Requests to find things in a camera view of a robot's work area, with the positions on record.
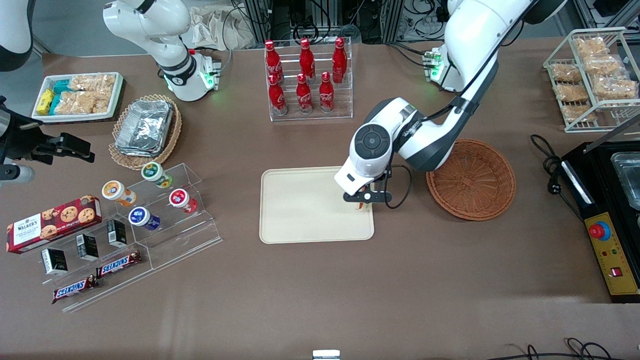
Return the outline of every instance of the yellow control panel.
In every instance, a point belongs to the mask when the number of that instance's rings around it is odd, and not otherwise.
[[[584,225],[589,232],[609,293],[611,295],[640,293],[609,213],[588,218],[584,221]]]

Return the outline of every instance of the blue lid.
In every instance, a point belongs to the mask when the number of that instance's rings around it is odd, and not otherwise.
[[[138,206],[134,208],[129,213],[129,222],[132,225],[143,225],[149,221],[150,215],[149,210],[143,208],[142,206]]]

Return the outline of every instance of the bottle cap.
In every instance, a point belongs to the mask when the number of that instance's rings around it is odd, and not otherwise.
[[[134,208],[129,213],[129,222],[131,223],[131,225],[135,226],[145,225],[147,222],[149,222],[150,218],[151,214],[149,213],[149,210],[143,208],[142,206]]]
[[[102,187],[102,196],[107,200],[119,199],[124,194],[124,185],[117,180],[108,181]]]
[[[175,208],[181,208],[189,202],[190,198],[188,192],[183,189],[175,189],[171,192],[171,195],[169,195],[169,203]]]
[[[146,163],[145,166],[140,170],[142,173],[142,178],[147,181],[158,181],[162,177],[163,169],[162,165],[156,163],[155,161],[151,161]]]

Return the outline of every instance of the wicker basket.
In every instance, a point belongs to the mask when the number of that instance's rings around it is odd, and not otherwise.
[[[516,193],[516,177],[502,154],[472,139],[459,139],[447,161],[427,173],[431,194],[445,210],[483,221],[505,212]]]
[[[175,144],[178,142],[178,136],[180,136],[180,129],[182,128],[182,116],[180,115],[180,111],[178,110],[178,107],[176,106],[175,102],[170,98],[164,95],[154,94],[154,95],[143,96],[138,100],[146,100],[146,101],[160,100],[160,101],[166,101],[170,103],[173,106],[173,118],[171,121],[171,128],[169,129],[169,133],[166,136],[167,140],[166,140],[166,145],[164,146],[164,150],[160,155],[158,155],[155,158],[147,158],[144,156],[123,155],[123,154],[120,154],[118,149],[116,149],[115,142],[109,145],[109,153],[111,154],[111,158],[113,159],[113,161],[115,161],[116,163],[124,167],[128,167],[133,170],[140,170],[142,166],[148,163],[149,161],[155,161],[156,163],[162,164],[173,151]],[[129,113],[130,108],[131,108],[131,104],[127,106],[127,108],[118,117],[118,121],[116,122],[115,126],[113,127],[113,131],[111,132],[114,140],[118,137],[118,134],[120,133],[120,129],[122,128],[122,122],[127,117],[127,114]]]

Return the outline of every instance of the snickers bar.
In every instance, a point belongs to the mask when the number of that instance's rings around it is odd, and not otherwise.
[[[124,258],[120,258],[117,259],[116,261],[112,261],[106,265],[103,265],[99,268],[95,269],[96,272],[96,276],[98,277],[98,279],[100,279],[101,277],[105,276],[106,274],[112,273],[112,272],[116,272],[118,270],[120,270],[121,268],[127,267],[131,264],[135,264],[137,262],[140,261],[140,250],[136,250],[128,255],[126,255]]]
[[[60,288],[57,290],[53,291],[53,301],[51,302],[51,304],[55,304],[56,301],[60,300],[60,299],[64,299],[65,297],[69,297],[71,295],[75,295],[77,293],[79,293],[80,291],[86,290],[86,289],[90,289],[90,288],[94,288],[98,286],[98,282],[96,281],[95,276],[93,275],[89,275],[88,277],[85,277],[84,279],[75,282],[74,284],[71,285],[67,285],[64,288]]]

